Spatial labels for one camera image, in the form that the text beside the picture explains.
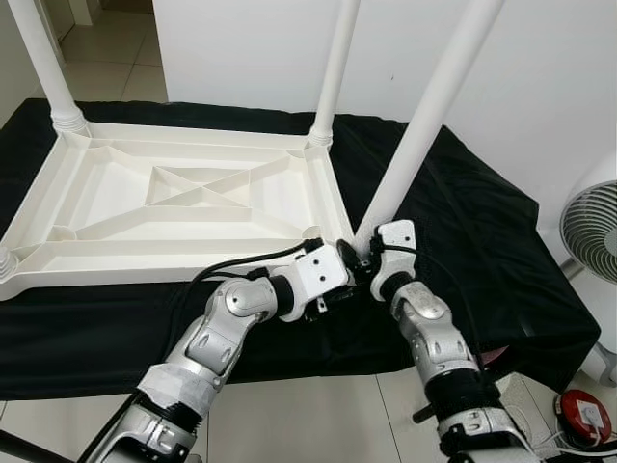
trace fan grille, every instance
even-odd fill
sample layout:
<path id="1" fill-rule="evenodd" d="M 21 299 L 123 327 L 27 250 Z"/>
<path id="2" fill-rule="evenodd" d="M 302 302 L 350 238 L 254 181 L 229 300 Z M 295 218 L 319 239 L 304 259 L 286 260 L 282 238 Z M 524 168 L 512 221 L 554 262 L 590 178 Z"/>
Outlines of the fan grille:
<path id="1" fill-rule="evenodd" d="M 576 260 L 617 284 L 617 181 L 576 196 L 561 217 L 561 234 Z"/>

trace red device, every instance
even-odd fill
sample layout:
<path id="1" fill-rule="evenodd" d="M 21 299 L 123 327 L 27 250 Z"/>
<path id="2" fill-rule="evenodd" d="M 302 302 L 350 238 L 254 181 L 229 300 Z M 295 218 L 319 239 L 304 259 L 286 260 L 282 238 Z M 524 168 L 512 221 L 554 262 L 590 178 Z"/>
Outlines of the red device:
<path id="1" fill-rule="evenodd" d="M 581 447 L 605 442 L 612 431 L 610 417 L 602 403 L 585 391 L 572 389 L 557 397 L 555 414 L 561 428 Z"/>

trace black tablecloth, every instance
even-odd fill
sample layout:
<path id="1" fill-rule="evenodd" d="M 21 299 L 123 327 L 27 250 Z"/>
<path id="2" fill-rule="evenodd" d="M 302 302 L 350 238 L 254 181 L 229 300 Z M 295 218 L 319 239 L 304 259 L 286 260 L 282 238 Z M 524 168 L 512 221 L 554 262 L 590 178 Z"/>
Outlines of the black tablecloth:
<path id="1" fill-rule="evenodd" d="M 197 104 L 82 103 L 95 122 L 306 134 L 313 115 Z M 331 158 L 356 227 L 405 129 L 373 117 L 337 116 Z M 31 99 L 0 131 L 0 234 L 55 140 L 45 100 Z M 481 347 L 562 390 L 600 329 L 535 231 L 538 205 L 443 128 L 401 205 L 417 246 L 454 273 L 470 300 Z M 457 288 L 419 258 L 418 276 L 468 332 Z M 181 284 L 30 289 L 0 303 L 0 399 L 128 392 L 160 361 L 169 304 Z M 211 284 L 193 294 L 182 326 L 202 313 Z M 385 307 L 367 293 L 311 323 L 278 320 L 248 335 L 231 382 L 368 374 L 412 364 Z"/>

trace robotic arm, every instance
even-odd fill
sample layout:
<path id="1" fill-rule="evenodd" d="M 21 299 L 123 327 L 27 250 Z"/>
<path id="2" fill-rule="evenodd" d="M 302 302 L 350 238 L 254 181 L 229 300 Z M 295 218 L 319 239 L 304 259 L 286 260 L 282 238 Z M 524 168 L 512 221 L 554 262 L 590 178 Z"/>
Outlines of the robotic arm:
<path id="1" fill-rule="evenodd" d="M 449 307 L 414 280 L 413 223 L 379 227 L 373 244 L 380 262 L 371 293 L 389 304 L 410 344 L 436 411 L 442 452 L 452 463 L 539 462 L 501 406 L 495 385 L 483 381 Z M 309 302 L 348 280 L 341 256 L 325 245 L 268 278 L 222 283 L 207 301 L 205 315 L 187 329 L 164 364 L 148 370 L 140 393 L 80 462 L 183 462 L 248 331 L 275 315 L 297 320 Z"/>

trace white pole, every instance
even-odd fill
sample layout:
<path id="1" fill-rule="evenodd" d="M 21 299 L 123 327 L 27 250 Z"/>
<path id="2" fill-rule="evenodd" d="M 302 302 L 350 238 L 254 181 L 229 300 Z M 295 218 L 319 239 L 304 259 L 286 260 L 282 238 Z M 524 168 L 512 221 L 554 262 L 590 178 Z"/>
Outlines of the white pole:
<path id="1" fill-rule="evenodd" d="M 49 100 L 54 128 L 88 135 L 86 120 L 70 95 L 34 0 L 9 0 L 9 5 Z"/>
<path id="2" fill-rule="evenodd" d="M 324 147 L 332 142 L 332 122 L 359 8 L 360 0 L 341 0 L 317 114 L 308 134 L 308 140 L 313 146 Z"/>
<path id="3" fill-rule="evenodd" d="M 354 237 L 361 256 L 368 254 L 375 227 L 391 220 L 403 202 L 503 2 L 471 0 L 467 6 Z"/>

